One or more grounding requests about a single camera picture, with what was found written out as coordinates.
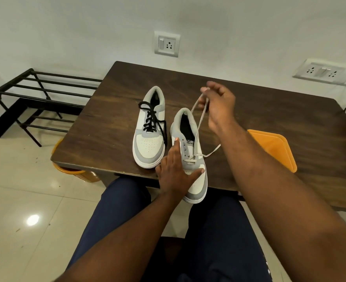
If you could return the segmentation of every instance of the forearm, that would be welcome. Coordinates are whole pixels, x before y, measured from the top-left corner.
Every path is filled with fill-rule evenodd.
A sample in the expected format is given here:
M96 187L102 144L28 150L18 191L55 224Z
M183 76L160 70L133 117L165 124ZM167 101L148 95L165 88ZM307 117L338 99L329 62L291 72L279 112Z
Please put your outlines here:
M179 200L160 195L70 267L57 281L139 281Z
M292 278L327 273L335 279L336 269L346 268L339 256L346 256L342 219L236 122L224 128L220 140L242 195Z

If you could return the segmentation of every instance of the grey and white sneaker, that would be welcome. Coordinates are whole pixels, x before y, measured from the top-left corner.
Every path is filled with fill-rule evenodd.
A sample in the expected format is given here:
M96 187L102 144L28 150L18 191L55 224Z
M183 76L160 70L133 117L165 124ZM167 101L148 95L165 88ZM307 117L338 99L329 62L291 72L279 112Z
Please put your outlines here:
M154 168L163 158L167 144L165 99L161 89L152 87L138 106L132 153L139 166Z
M188 108L182 108L176 114L173 124L170 127L170 135L172 139L172 145L174 145L175 138L179 138L182 166L186 174L191 174L194 170L202 168L204 173L190 187L184 201L190 204L197 204L201 202L207 193L207 170L204 162L204 157L210 156L216 151L220 145L218 145L214 151L208 155L202 154L202 149L199 142L198 129L202 123L204 113L207 108L208 101L205 105L204 111L197 127L193 116L193 110L196 107L198 101L190 111Z

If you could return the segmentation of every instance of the electrical outlet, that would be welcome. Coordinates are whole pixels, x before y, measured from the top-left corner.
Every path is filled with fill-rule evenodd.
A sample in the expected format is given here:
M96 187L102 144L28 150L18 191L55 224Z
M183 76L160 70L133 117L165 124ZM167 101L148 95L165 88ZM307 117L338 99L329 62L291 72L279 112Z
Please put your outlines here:
M179 34L155 32L155 53L178 57L180 38Z
M295 78L346 86L346 64L307 59L296 70Z

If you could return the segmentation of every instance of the shoelace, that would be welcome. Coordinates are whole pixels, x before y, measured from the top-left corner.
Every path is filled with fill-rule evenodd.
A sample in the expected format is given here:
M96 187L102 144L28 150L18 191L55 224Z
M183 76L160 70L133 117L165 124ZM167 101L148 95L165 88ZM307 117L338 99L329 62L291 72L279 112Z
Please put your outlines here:
M148 108L142 108L142 105L147 105ZM139 108L141 110L147 111L147 119L146 119L146 123L143 125L143 130L147 131L147 132L156 132L156 125L159 126L161 133L162 133L162 138L164 140L164 144L165 147L167 146L168 143L168 135L167 135L167 123L166 121L160 121L157 117L156 117L156 111L153 110L152 106L150 103L142 101L138 104ZM164 129L161 128L160 123L164 124Z
M198 98L198 100L195 102L193 108L191 109L191 113L193 113L195 107L198 105L198 102L199 102L200 97ZM198 132L197 132L196 135L195 135L194 145L195 145L195 143L197 142L197 138L199 137L199 127L200 127L200 125L201 125L201 123L202 123L202 120L203 120L203 118L204 118L204 114L205 114L205 112L206 112L206 110L207 110L207 106L208 106L208 98L206 99L206 103L205 103L205 105L204 105L204 109L203 109L202 115L200 116L199 125L198 125ZM210 152L210 153L207 154L207 155L204 155L204 154L202 154L202 153L193 154L193 155L192 155L191 157L189 157L188 159L184 159L184 161L186 161L188 164L195 164L196 161L197 161L196 157L198 157L198 156L208 157L208 156L210 156L211 154L213 154L215 151L217 151L217 150L219 149L220 146L221 146L221 144L219 144L212 152Z

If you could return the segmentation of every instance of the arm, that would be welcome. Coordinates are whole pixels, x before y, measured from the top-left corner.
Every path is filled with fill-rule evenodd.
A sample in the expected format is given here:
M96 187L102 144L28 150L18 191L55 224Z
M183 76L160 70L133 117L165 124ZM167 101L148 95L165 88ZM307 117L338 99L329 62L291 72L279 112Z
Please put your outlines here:
M202 169L185 174L176 140L156 172L161 188L157 199L95 244L57 282L140 280L170 215Z
M209 81L209 127L247 205L293 281L346 281L346 223L234 119L234 95ZM203 97L199 107L204 107Z

